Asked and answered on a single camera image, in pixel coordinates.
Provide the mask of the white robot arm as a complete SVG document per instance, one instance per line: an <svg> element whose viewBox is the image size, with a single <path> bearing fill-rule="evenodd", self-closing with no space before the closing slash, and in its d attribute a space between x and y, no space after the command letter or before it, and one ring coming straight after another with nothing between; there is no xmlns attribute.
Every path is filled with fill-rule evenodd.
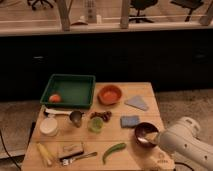
<svg viewBox="0 0 213 171"><path fill-rule="evenodd" d="M196 120L182 117L157 135L157 144L167 153L178 152L213 171L213 146L197 139L200 130Z"/></svg>

